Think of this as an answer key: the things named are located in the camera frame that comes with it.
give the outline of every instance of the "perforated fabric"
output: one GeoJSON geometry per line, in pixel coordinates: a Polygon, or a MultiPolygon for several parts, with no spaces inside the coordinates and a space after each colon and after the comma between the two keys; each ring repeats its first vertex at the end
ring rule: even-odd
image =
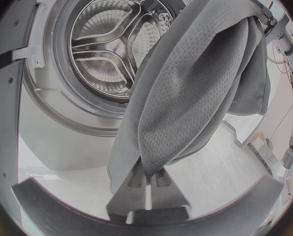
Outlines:
{"type": "Polygon", "coordinates": [[[150,177],[202,148],[229,109],[265,113],[270,82],[257,15],[249,0],[193,0],[180,13],[138,69],[107,167],[112,193],[139,156],[150,177]]]}

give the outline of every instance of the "screw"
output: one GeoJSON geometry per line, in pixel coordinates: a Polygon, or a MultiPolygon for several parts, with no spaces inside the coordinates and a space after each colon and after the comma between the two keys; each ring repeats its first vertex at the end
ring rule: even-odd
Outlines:
{"type": "Polygon", "coordinates": [[[18,20],[15,20],[13,26],[16,27],[16,26],[18,26],[18,24],[19,24],[19,21],[18,20]]]}
{"type": "Polygon", "coordinates": [[[36,65],[40,66],[40,64],[41,64],[40,59],[36,59],[36,65]]]}

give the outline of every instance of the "white wall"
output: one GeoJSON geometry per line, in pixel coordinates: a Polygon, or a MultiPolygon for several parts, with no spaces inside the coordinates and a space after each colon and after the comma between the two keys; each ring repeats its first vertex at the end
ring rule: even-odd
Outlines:
{"type": "MultiPolygon", "coordinates": [[[[293,91],[286,75],[281,76],[276,94],[255,132],[263,132],[264,136],[270,139],[279,123],[291,108],[293,103],[293,91]]],[[[282,121],[271,141],[273,153],[277,160],[281,160],[286,149],[289,147],[289,140],[293,126],[293,107],[282,121]]]]}

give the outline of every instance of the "white floor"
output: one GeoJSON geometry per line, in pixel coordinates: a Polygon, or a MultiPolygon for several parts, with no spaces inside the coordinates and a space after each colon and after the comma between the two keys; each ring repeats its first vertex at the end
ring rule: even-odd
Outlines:
{"type": "MultiPolygon", "coordinates": [[[[252,152],[243,151],[234,144],[233,134],[223,124],[204,149],[166,169],[192,204],[192,217],[231,202],[265,172],[252,152]]],[[[109,219],[105,207],[112,194],[106,167],[50,171],[20,139],[19,181],[29,176],[70,206],[109,219]]]]}

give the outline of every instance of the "washing machine drum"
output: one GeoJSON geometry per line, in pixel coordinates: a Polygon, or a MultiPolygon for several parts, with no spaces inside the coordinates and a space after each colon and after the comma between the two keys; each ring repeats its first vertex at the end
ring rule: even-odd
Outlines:
{"type": "Polygon", "coordinates": [[[22,104],[31,98],[66,128],[114,137],[138,67],[190,1],[38,0],[22,104]]]}

